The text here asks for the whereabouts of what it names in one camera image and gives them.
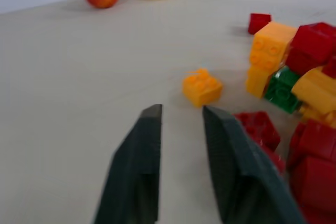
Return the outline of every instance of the orange lego brick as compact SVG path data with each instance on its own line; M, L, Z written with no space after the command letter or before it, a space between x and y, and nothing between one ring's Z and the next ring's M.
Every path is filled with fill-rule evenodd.
M270 22L254 36L250 63L269 74L280 68L297 28Z
M265 94L271 74L255 66L251 66L247 71L247 80L245 82L247 92L255 97L262 98Z
M182 92L196 107L219 100L223 85L212 77L206 69L198 69L186 77L182 83Z
M316 109L305 104L302 105L299 112L302 113L301 120L303 122L307 122L308 119L313 119L318 122L324 123L325 125L328 125L331 128L336 129L336 111L331 111L327 114L321 114Z
M309 70L292 88L292 93L325 115L336 111L336 79L322 72L323 67Z

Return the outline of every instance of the red lego brick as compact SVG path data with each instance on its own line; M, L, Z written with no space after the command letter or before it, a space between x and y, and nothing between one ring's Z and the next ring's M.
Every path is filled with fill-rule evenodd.
M331 57L334 27L326 23L300 26L291 46L308 54L315 62L327 63Z
M272 21L272 17L269 14L251 13L250 24L248 26L248 33L255 34Z
M323 67L322 72L331 78L336 78L336 54L333 55L328 64Z
M266 145L275 151L280 143L280 135L265 111L235 114L247 134L260 145Z
M309 70L322 65L314 61L308 54L303 53L295 47L292 47L289 50L285 64L287 67L289 67L290 70L301 76L303 76Z
M308 156L292 171L289 184L301 207L336 213L336 164Z
M308 224L335 224L336 214L319 211L312 207L302 207L301 211Z
M266 147L265 145L262 145L261 148L264 150L264 152L267 154L267 156L269 157L269 159L273 162L273 164L278 168L279 173L281 175L283 175L283 173L285 172L285 167L286 164L285 162L281 159L281 157L272 152L268 147Z
M336 129L314 120L299 124L289 145L287 168L292 170L306 156L314 156L336 164Z

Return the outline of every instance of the yellow lego brick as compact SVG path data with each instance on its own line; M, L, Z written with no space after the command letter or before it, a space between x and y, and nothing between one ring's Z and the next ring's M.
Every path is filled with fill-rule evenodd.
M269 73L251 66L247 71L247 80L245 82L247 92L262 98L270 78L271 75Z
M222 83L212 77L206 69L198 69L182 83L183 94L196 107L219 100L222 88Z
M336 111L331 111L325 115L318 112L316 109L303 105L299 111L302 113L302 121L306 122L308 119L313 119L318 122L324 123L329 127L336 129Z
M280 68L297 28L270 22L254 35L250 63L269 74Z
M336 111L336 79L322 73L317 67L302 76L292 88L292 93L321 114Z

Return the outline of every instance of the beige table surface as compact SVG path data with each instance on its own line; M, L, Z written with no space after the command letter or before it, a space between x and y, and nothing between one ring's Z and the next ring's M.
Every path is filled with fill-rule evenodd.
M336 24L335 0L121 0L103 11L72 0L0 15L0 223L90 223L111 155L154 103L159 223L220 223L185 72L206 67L224 82L220 108L268 111L283 156L298 122L244 90L251 12Z

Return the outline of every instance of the green lego brick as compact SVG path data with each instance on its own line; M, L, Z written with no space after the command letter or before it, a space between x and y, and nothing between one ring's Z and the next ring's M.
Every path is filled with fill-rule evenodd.
M300 76L292 72L287 66L272 75L264 98L288 113L293 113L301 102L291 92L292 87Z
M264 151L229 113L203 107L210 174L224 224L306 224Z
M158 220L161 124L161 104L142 111L114 154L94 224Z

